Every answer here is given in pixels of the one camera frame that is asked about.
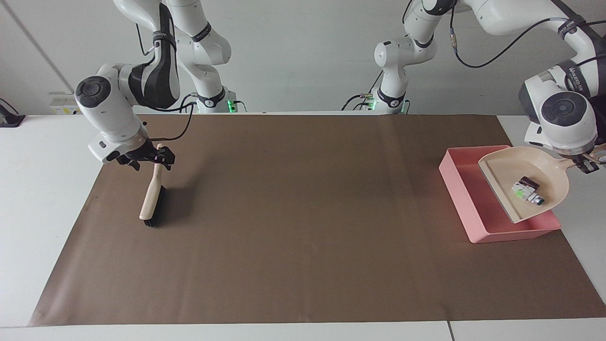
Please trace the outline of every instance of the white table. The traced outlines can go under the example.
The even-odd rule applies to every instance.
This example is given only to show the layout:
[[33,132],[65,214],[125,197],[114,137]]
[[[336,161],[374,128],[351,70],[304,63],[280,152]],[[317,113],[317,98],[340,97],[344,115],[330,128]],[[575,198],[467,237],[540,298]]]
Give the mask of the white table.
[[[324,115],[359,112],[325,112]],[[313,113],[288,113],[309,115]],[[514,145],[528,119],[499,117]],[[276,325],[26,326],[101,164],[87,149],[83,116],[30,116],[0,129],[0,340],[451,340],[446,322]],[[571,192],[554,211],[587,274],[606,298],[606,171],[569,172]],[[601,340],[606,319],[453,322],[457,341]]]

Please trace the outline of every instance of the pink plastic container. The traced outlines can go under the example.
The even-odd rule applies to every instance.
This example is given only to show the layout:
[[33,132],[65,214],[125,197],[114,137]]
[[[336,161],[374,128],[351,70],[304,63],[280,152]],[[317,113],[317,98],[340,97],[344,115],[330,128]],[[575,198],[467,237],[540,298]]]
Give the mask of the pink plastic container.
[[514,224],[501,207],[478,161],[509,146],[448,148],[440,173],[472,243],[536,238],[561,225],[552,211]]

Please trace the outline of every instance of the white wall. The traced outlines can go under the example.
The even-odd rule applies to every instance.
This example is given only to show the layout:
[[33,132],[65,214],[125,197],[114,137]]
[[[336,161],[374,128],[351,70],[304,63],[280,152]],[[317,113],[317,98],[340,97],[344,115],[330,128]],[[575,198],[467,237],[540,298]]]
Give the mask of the white wall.
[[[135,25],[111,0],[3,0],[15,12],[43,51],[75,87],[106,62],[140,63],[148,58],[139,51]],[[203,1],[213,27],[233,48],[232,60],[219,66],[226,86],[251,111],[338,110],[350,96],[365,92],[380,69],[373,52],[377,43],[403,34],[402,11],[406,0],[263,0]],[[568,0],[587,20],[606,19],[603,0]],[[11,27],[2,14],[0,29]],[[596,27],[606,33],[606,25]],[[486,34],[472,13],[455,16],[461,56],[470,63],[484,62],[512,37]],[[144,32],[145,45],[151,34]],[[11,39],[26,49],[24,36]],[[411,113],[519,114],[518,90],[522,82],[573,51],[554,33],[531,32],[499,61],[482,70],[460,65],[450,48],[448,20],[437,31],[438,55],[430,62],[408,68]],[[41,58],[23,58],[5,51],[0,58],[0,93],[30,113],[41,113],[49,91],[65,91]],[[13,96],[4,73],[25,96]],[[182,92],[194,90],[181,73]]]

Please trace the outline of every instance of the beige dustpan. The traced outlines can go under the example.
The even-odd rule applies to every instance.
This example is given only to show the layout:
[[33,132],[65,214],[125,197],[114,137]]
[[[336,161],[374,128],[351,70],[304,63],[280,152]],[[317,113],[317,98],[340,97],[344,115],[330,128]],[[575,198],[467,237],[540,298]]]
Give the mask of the beige dustpan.
[[[596,147],[592,155],[605,149],[606,144]],[[512,147],[482,157],[478,165],[511,222],[518,223],[547,212],[564,200],[569,186],[566,170],[574,167],[574,162],[555,159],[533,147]],[[540,185],[537,193],[545,199],[542,205],[522,200],[513,192],[511,187],[522,177]]]

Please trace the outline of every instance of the brush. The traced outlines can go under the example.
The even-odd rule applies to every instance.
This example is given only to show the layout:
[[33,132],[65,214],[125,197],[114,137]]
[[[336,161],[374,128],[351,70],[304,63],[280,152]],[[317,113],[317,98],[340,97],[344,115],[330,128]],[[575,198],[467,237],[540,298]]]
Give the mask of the brush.
[[[161,143],[158,144],[158,149],[162,147],[164,146]],[[154,228],[158,224],[158,210],[165,191],[166,189],[162,186],[162,165],[155,163],[153,165],[153,175],[151,176],[150,185],[147,188],[143,207],[139,214],[139,219],[143,220],[145,225],[150,228]]]

